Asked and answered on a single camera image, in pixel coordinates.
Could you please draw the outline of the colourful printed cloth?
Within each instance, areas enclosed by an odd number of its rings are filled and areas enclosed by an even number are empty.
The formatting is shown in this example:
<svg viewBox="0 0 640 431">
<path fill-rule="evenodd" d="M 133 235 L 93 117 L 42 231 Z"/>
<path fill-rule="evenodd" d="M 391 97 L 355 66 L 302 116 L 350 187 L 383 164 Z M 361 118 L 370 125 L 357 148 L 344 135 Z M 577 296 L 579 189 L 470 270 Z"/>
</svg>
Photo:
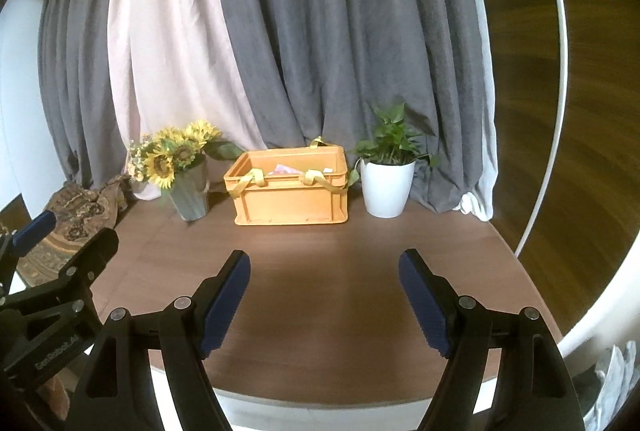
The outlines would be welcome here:
<svg viewBox="0 0 640 431">
<path fill-rule="evenodd" d="M 283 164 L 277 164 L 272 171 L 268 172 L 268 176 L 284 176 L 285 174 L 295 174 L 296 176 L 300 176 L 302 173 L 302 170 Z"/>
</svg>

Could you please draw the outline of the patterned brown cloth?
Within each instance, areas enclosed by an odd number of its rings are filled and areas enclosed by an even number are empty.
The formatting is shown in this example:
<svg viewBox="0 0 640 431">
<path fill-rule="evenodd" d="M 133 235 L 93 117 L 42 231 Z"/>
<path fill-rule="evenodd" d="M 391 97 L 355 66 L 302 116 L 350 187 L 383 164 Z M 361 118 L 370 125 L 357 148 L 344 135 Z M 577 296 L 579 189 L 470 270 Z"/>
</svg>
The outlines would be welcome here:
<svg viewBox="0 0 640 431">
<path fill-rule="evenodd" d="M 66 182 L 51 196 L 46 209 L 55 215 L 54 230 L 17 263 L 17 274 L 27 287 L 53 281 L 101 229 L 114 229 L 128 209 L 128 179 L 119 174 L 98 190 Z"/>
</svg>

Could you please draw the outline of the white crumpled fabric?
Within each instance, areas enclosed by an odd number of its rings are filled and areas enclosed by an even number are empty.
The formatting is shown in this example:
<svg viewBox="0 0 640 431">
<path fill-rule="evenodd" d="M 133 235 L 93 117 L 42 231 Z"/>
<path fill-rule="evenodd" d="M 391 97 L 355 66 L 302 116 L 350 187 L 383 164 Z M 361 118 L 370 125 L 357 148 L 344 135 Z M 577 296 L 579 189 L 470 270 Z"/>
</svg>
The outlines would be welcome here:
<svg viewBox="0 0 640 431">
<path fill-rule="evenodd" d="M 634 340 L 629 340 L 623 349 L 612 345 L 599 356 L 594 364 L 599 392 L 584 417 L 587 431 L 604 430 L 613 422 L 639 381 L 638 361 Z"/>
</svg>

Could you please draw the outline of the grey-green ribbed vase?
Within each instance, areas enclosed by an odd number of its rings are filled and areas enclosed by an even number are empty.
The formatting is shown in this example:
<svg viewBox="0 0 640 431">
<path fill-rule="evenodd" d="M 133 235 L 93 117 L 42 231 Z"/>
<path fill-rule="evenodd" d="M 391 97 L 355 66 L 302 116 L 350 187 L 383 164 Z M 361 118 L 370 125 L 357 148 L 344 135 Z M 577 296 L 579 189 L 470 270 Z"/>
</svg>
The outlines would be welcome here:
<svg viewBox="0 0 640 431">
<path fill-rule="evenodd" d="M 209 180 L 206 161 L 178 173 L 169 197 L 183 221 L 194 222 L 208 214 Z"/>
</svg>

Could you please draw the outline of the sunflower bouquet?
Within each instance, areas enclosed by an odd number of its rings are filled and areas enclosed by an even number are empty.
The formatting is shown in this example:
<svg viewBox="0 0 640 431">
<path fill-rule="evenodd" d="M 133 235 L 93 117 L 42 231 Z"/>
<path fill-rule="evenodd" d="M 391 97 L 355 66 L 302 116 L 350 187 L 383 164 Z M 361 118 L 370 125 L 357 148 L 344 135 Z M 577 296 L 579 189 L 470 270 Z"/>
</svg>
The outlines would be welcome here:
<svg viewBox="0 0 640 431">
<path fill-rule="evenodd" d="M 167 127 L 131 141 L 127 151 L 126 172 L 137 183 L 151 184 L 162 192 L 173 188 L 177 180 L 207 157 L 230 162 L 243 151 L 207 120 L 195 120 L 184 128 Z"/>
</svg>

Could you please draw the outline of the pink curtain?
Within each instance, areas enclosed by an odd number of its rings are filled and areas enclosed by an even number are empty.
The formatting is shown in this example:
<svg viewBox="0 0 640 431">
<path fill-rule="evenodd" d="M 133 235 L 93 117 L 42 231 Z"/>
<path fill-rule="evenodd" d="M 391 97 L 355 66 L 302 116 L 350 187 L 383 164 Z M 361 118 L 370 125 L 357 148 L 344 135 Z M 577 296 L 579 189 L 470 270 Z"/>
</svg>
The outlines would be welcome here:
<svg viewBox="0 0 640 431">
<path fill-rule="evenodd" d="M 122 142 L 206 120 L 262 150 L 221 0 L 110 0 L 107 59 Z"/>
</svg>

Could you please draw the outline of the orange plastic crate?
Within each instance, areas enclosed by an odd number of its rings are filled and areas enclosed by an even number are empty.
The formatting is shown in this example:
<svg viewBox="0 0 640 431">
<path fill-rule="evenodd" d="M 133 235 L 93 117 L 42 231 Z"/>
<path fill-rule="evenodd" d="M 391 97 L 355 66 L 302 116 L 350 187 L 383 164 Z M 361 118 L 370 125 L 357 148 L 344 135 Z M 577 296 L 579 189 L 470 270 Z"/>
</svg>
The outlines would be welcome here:
<svg viewBox="0 0 640 431">
<path fill-rule="evenodd" d="M 303 173 L 268 176 L 277 164 Z M 242 154 L 224 173 L 224 186 L 237 225 L 331 225 L 348 220 L 348 175 L 344 148 L 314 140 Z"/>
</svg>

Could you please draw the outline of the white plant pot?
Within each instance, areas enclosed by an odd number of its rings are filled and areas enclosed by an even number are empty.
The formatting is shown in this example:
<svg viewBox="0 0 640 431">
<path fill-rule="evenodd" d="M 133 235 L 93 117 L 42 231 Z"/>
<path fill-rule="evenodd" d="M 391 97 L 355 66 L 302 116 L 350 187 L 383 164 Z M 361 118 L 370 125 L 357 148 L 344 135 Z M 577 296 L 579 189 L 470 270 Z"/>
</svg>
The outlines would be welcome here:
<svg viewBox="0 0 640 431">
<path fill-rule="evenodd" d="M 408 202 L 416 164 L 360 162 L 362 196 L 367 213 L 379 219 L 399 217 Z"/>
</svg>

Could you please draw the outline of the green potted plant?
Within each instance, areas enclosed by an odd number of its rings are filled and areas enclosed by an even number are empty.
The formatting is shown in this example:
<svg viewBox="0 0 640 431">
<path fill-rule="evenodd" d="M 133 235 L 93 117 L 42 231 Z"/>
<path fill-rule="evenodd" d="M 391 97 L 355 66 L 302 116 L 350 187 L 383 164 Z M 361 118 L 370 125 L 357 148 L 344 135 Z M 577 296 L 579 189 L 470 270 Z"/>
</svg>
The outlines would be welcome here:
<svg viewBox="0 0 640 431">
<path fill-rule="evenodd" d="M 378 121 L 373 136 L 358 141 L 350 151 L 352 154 L 375 165 L 404 166 L 413 162 L 425 162 L 431 168 L 439 165 L 436 155 L 420 150 L 420 133 L 407 124 L 405 103 L 386 110 L 372 105 L 371 110 Z"/>
</svg>

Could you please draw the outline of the grey curtain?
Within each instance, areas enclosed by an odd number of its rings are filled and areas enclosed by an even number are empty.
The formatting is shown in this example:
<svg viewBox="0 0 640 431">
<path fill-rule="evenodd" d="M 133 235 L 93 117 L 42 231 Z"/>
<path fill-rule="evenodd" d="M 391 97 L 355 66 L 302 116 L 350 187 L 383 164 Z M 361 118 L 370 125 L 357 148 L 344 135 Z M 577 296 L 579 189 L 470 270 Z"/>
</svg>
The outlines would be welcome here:
<svg viewBox="0 0 640 431">
<path fill-rule="evenodd" d="M 110 0 L 44 0 L 40 95 L 65 177 L 98 188 L 126 162 L 107 59 Z M 373 136 L 371 106 L 405 103 L 414 200 L 489 220 L 498 178 L 483 0 L 221 0 L 265 148 Z"/>
</svg>

